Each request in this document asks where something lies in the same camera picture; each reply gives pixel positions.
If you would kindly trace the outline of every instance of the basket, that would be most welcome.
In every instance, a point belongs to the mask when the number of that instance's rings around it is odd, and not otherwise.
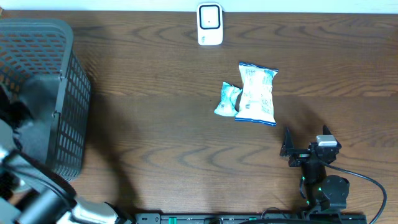
[[[17,130],[22,151],[73,180],[80,173],[91,85],[56,19],[0,20],[0,82],[33,122]]]

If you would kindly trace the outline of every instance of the white wall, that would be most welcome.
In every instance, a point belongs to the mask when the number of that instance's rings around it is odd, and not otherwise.
[[[4,9],[195,11],[198,0],[1,0]],[[218,0],[226,12],[398,13],[398,0]]]

